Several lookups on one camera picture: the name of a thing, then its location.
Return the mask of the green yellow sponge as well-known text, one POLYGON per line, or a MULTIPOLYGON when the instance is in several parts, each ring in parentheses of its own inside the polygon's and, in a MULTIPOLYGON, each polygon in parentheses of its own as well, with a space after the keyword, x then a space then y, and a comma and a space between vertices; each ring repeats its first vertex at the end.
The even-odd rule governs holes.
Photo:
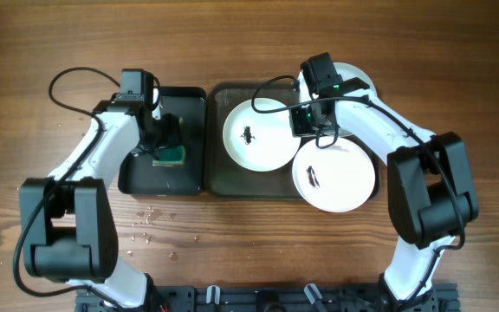
POLYGON ((183 145, 158 149, 153 154, 154 166, 182 166, 185 163, 186 150, 183 145))

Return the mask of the white plate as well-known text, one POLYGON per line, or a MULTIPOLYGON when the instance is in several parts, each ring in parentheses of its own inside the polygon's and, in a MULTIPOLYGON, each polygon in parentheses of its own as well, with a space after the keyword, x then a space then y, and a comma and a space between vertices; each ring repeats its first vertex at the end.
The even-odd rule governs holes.
POLYGON ((285 107, 269 98, 246 100, 237 105, 222 130, 230 158, 254 172, 274 171, 294 158, 301 139, 292 134, 285 107))
POLYGON ((328 212, 346 212, 363 205, 376 183, 367 153, 347 139, 320 149, 313 141, 295 155, 292 179, 296 190, 312 206, 328 212))

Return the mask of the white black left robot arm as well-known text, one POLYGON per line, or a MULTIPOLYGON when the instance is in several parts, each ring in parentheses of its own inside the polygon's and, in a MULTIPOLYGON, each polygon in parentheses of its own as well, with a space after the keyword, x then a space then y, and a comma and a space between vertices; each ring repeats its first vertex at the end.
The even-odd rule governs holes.
POLYGON ((163 311, 152 279, 119 255, 107 191, 124 158, 162 146, 172 118, 160 96, 119 93, 89 112, 91 127, 65 162, 20 188, 16 286, 35 297, 83 291, 116 311, 163 311))

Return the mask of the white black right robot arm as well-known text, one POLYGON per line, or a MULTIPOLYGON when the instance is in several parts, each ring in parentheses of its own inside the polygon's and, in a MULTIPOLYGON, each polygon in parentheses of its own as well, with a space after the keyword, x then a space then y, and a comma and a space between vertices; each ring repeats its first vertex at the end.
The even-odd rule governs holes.
POLYGON ((453 132, 415 126, 383 103, 372 84, 353 77, 313 81, 300 76, 298 108, 328 109, 386 165, 388 211, 399 235, 379 277, 379 307, 411 309, 433 292, 432 276, 446 251, 461 250, 479 204, 465 145, 453 132))

